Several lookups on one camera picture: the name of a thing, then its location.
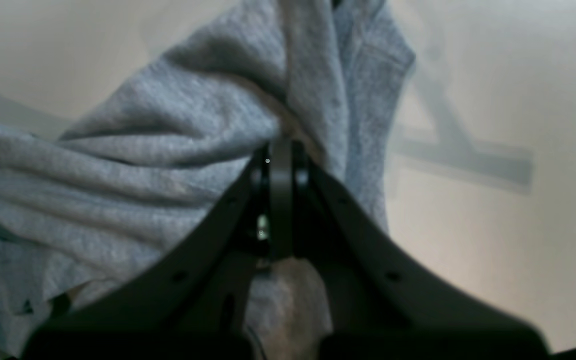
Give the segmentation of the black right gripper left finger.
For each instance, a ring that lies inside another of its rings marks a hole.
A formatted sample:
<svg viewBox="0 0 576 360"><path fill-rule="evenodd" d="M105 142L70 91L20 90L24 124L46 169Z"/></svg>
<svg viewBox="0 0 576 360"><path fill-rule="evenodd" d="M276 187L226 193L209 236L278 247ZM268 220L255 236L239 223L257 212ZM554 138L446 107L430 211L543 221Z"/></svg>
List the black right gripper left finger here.
<svg viewBox="0 0 576 360"><path fill-rule="evenodd" d="M23 360L253 360L243 317L258 259L269 248L256 235L268 155L267 145L254 151L209 214L160 262L42 325Z"/></svg>

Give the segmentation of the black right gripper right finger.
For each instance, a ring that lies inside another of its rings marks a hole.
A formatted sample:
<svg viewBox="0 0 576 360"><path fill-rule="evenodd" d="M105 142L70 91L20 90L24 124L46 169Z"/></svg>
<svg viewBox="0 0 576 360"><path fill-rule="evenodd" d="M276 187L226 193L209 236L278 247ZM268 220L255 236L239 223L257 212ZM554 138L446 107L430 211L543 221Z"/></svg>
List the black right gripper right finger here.
<svg viewBox="0 0 576 360"><path fill-rule="evenodd" d="M464 294L407 255L300 143L270 146L272 257L307 259L332 332L320 360L546 360L530 325Z"/></svg>

